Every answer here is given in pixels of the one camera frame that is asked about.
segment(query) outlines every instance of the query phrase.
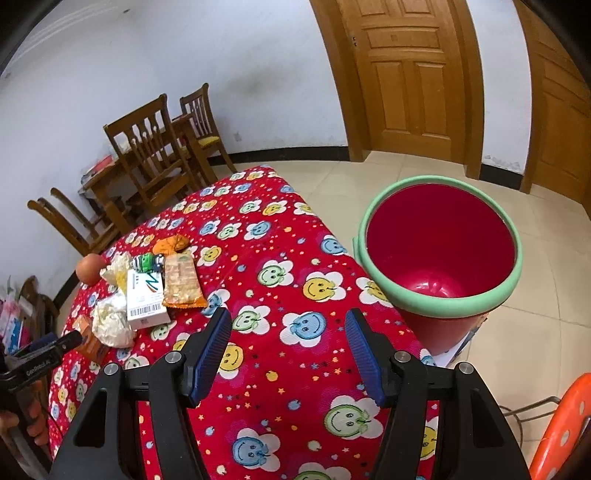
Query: metal screw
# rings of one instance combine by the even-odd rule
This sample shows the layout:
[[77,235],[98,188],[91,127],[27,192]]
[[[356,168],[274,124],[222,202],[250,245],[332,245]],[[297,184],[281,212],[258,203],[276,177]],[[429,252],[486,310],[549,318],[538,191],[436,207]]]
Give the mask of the metal screw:
[[468,362],[462,362],[458,368],[460,369],[460,372],[466,375],[470,375],[474,371],[474,367]]
[[113,375],[113,374],[117,373],[117,370],[119,370],[119,365],[108,364],[108,365],[105,365],[103,372],[105,372],[107,375]]
[[394,358],[402,364],[410,361],[410,353],[405,352],[404,350],[399,350],[394,354]]
[[169,364],[175,364],[176,362],[178,362],[183,356],[179,353],[179,352],[169,352],[166,354],[166,356],[164,357],[164,359],[169,363]]

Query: red bucket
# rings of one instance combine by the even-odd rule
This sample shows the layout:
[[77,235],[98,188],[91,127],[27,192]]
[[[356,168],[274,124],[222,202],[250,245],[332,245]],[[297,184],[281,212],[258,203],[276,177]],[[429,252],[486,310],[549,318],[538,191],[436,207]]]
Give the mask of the red bucket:
[[489,196],[447,177],[405,179],[370,205],[355,257],[432,355],[501,305],[521,273],[521,242]]

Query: orange snack wrapper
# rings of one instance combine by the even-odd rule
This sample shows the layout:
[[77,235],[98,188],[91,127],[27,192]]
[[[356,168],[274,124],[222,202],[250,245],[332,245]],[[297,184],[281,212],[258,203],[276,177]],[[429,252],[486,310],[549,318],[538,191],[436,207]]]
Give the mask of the orange snack wrapper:
[[166,257],[162,305],[172,309],[207,307],[190,251]]
[[92,320],[86,315],[80,315],[74,322],[74,328],[82,335],[82,344],[76,347],[76,351],[100,365],[109,351],[109,347],[103,345],[92,333]]
[[154,255],[174,255],[189,246],[189,239],[184,235],[173,235],[158,240],[152,249]]

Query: wooden door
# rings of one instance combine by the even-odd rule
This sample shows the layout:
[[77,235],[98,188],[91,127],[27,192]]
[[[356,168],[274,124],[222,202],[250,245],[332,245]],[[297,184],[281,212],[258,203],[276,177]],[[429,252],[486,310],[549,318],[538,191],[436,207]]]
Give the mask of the wooden door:
[[462,58],[450,0],[338,0],[373,150],[463,162]]
[[532,77],[525,182],[581,202],[591,172],[589,88],[546,24],[520,1],[516,6],[528,44]]

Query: blue gripper pad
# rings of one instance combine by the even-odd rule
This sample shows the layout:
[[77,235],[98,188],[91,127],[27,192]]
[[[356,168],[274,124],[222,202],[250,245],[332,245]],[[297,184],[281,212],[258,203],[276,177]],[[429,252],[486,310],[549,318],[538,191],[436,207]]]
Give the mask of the blue gripper pad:
[[217,369],[232,332],[232,319],[224,308],[217,308],[204,331],[192,334],[182,348],[185,354],[183,394],[193,408],[212,388]]
[[391,384],[390,357],[396,350],[381,334],[375,333],[359,309],[351,309],[345,316],[345,334],[357,369],[370,398],[379,407],[391,407],[395,385]]

